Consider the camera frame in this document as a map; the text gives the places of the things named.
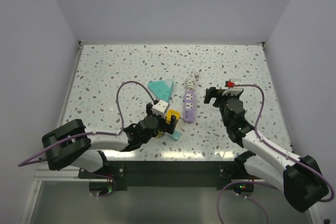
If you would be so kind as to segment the yellow cube socket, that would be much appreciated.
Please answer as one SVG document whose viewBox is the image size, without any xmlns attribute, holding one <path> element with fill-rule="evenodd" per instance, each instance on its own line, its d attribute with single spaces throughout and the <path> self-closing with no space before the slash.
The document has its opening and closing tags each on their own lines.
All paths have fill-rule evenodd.
<svg viewBox="0 0 336 224">
<path fill-rule="evenodd" d="M 166 113 L 166 119 L 165 119 L 167 124 L 171 123 L 171 119 L 172 119 L 173 116 L 178 121 L 180 119 L 181 113 L 177 110 L 169 109 Z"/>
</svg>

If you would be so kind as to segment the teal triangular socket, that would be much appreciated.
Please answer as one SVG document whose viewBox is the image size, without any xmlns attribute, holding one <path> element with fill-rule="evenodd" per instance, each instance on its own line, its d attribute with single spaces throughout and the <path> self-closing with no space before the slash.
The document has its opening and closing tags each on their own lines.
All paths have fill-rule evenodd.
<svg viewBox="0 0 336 224">
<path fill-rule="evenodd" d="M 172 79 L 152 81 L 148 83 L 148 87 L 159 100 L 169 102 L 174 87 L 174 81 Z"/>
</svg>

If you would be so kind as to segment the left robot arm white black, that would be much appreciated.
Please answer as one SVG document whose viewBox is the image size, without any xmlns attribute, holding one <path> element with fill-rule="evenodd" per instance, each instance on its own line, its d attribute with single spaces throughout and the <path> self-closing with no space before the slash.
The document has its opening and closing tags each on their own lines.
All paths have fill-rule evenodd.
<svg viewBox="0 0 336 224">
<path fill-rule="evenodd" d="M 173 134 L 180 115 L 167 102 L 155 101 L 147 104 L 143 120 L 125 127 L 120 134 L 89 129 L 82 120 L 72 120 L 43 136 L 48 167 L 61 170 L 74 166 L 103 178 L 109 171 L 105 150 L 131 152 L 160 133 Z"/>
</svg>

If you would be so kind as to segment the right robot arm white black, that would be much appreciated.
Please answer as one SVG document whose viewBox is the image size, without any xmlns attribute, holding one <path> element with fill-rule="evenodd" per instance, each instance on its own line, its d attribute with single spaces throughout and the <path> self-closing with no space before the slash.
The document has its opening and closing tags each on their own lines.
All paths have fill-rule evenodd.
<svg viewBox="0 0 336 224">
<path fill-rule="evenodd" d="M 257 125 L 246 120 L 246 111 L 239 99 L 244 88 L 244 84 L 228 81 L 225 89 L 206 89 L 204 98 L 205 104 L 215 99 L 213 106 L 219 108 L 228 137 L 249 154 L 246 160 L 234 165 L 235 175 L 239 178 L 253 175 L 271 184 L 299 212 L 317 202 L 334 200 L 335 191 L 314 158 L 301 157 L 279 147 L 263 136 Z"/>
</svg>

